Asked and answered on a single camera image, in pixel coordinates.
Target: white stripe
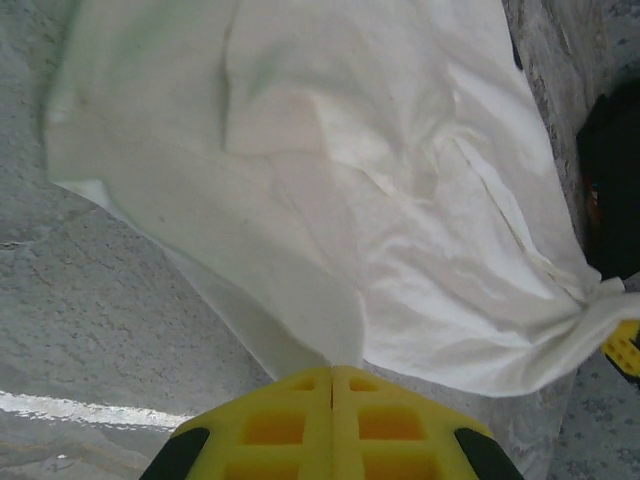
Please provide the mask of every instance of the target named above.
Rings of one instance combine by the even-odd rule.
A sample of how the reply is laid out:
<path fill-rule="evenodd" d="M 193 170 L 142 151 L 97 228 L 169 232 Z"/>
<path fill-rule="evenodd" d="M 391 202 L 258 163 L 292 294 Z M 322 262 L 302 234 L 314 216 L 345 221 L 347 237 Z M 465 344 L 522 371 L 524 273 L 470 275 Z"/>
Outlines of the white stripe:
<path fill-rule="evenodd" d="M 171 415 L 149 408 L 82 403 L 65 398 L 14 395 L 0 390 L 0 411 L 32 420 L 94 423 L 119 430 L 174 429 L 192 417 Z"/>

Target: textured gray surface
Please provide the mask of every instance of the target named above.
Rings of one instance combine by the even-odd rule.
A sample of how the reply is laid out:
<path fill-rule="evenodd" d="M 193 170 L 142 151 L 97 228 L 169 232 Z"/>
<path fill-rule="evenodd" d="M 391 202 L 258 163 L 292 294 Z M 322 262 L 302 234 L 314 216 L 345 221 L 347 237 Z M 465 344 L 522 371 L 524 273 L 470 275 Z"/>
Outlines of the textured gray surface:
<path fill-rule="evenodd" d="M 201 412 L 268 379 L 150 242 L 44 178 L 37 119 L 73 3 L 0 1 L 0 391 Z M 583 202 L 572 139 L 611 73 L 597 2 L 507 3 L 579 229 Z M 591 40 L 578 40 L 580 34 Z M 622 450 L 601 449 L 602 419 L 609 416 L 586 421 L 614 405 L 609 413 L 634 422 L 629 412 L 637 409 L 623 407 L 633 408 L 634 393 L 597 356 L 592 362 L 602 369 L 594 379 L 600 388 L 616 393 L 584 407 L 593 392 L 578 383 L 571 410 L 581 412 L 572 414 L 587 429 L 581 431 L 590 451 L 565 438 L 573 432 L 567 417 L 553 475 L 591 478 L 585 455 L 601 455 L 619 473 L 611 478 L 634 478 L 626 460 L 637 455 L 640 435 L 619 426 Z M 592 362 L 581 376 L 591 378 Z M 527 479 L 545 477 L 572 378 L 527 397 L 492 400 L 379 373 L 486 421 Z M 0 412 L 0 478 L 137 478 L 167 434 L 119 428 Z"/>

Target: speckled gray surface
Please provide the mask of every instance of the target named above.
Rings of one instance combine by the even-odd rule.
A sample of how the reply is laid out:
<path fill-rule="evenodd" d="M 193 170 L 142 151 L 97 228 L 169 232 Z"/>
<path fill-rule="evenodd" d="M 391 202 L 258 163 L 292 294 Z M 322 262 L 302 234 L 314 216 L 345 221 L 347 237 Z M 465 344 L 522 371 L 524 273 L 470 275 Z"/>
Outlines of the speckled gray surface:
<path fill-rule="evenodd" d="M 150 242 L 44 178 L 37 119 L 73 3 L 0 0 L 0 391 L 201 412 L 269 380 Z M 505 3 L 580 230 L 572 139 L 615 70 L 601 9 Z M 569 402 L 552 477 L 638 478 L 637 394 L 597 354 L 572 395 L 572 376 L 493 400 L 378 373 L 486 421 L 528 480 L 545 478 Z M 0 478 L 137 478 L 166 435 L 0 412 Z"/>

